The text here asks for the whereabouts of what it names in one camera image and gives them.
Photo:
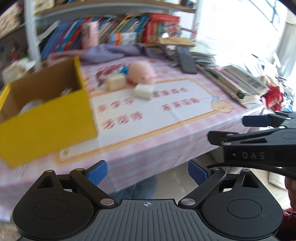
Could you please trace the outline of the right hand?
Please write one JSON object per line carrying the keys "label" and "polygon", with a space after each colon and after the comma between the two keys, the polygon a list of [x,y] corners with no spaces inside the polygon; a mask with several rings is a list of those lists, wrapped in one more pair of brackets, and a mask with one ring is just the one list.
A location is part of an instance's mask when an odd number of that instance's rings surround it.
{"label": "right hand", "polygon": [[291,208],[296,210],[296,181],[285,177],[285,187],[288,190]]}

